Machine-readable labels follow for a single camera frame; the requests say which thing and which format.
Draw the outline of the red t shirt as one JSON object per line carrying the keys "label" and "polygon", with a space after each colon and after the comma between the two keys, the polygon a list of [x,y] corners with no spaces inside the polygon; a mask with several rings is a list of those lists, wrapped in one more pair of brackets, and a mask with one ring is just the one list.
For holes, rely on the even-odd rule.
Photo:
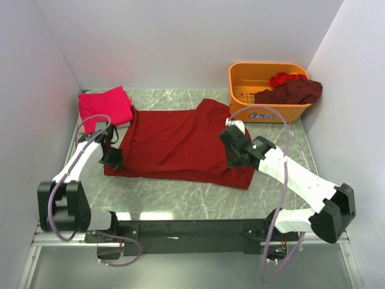
{"label": "red t shirt", "polygon": [[106,176],[205,182],[246,190],[254,169],[227,166],[219,134],[230,117],[229,107],[204,99],[193,110],[144,111],[132,108],[134,119],[119,148],[123,164],[105,166]]}

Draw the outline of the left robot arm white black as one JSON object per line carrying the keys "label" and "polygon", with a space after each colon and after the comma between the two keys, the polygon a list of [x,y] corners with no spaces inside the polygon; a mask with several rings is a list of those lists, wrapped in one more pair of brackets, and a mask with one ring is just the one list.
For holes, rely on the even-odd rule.
{"label": "left robot arm white black", "polygon": [[62,171],[37,188],[40,228],[45,232],[99,231],[107,242],[118,239],[120,227],[115,213],[92,211],[84,191],[92,168],[102,164],[116,169],[123,164],[123,151],[112,145],[119,135],[112,123],[99,122],[95,132],[83,135]]}

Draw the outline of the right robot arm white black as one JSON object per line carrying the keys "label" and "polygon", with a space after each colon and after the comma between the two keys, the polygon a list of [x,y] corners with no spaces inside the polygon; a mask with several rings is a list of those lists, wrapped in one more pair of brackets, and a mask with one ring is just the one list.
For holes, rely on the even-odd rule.
{"label": "right robot arm white black", "polygon": [[276,219],[264,225],[270,240],[288,232],[312,232],[327,243],[335,243],[356,216],[354,190],[336,185],[304,168],[263,137],[250,140],[237,126],[227,127],[220,140],[229,167],[247,166],[286,185],[309,205],[306,209],[281,209]]}

